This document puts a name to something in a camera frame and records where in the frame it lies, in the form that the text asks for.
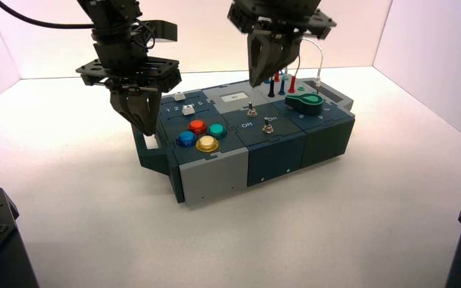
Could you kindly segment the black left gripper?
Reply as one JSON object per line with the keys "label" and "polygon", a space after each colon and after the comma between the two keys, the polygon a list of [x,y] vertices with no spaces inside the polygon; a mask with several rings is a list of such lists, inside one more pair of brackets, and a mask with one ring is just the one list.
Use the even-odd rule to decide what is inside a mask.
{"label": "black left gripper", "polygon": [[156,132],[161,93],[171,91],[181,82],[179,62],[149,57],[146,63],[130,70],[105,68],[99,59],[76,70],[87,86],[104,86],[111,91],[110,103],[116,112],[147,136]]}

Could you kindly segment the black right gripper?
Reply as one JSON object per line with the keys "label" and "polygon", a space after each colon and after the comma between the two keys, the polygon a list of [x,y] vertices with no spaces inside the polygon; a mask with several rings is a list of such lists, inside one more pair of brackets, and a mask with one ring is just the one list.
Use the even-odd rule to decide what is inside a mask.
{"label": "black right gripper", "polygon": [[302,40],[298,36],[307,34],[323,40],[337,25],[320,10],[318,3],[233,3],[227,18],[240,32],[249,34],[249,84],[252,87],[294,62]]}

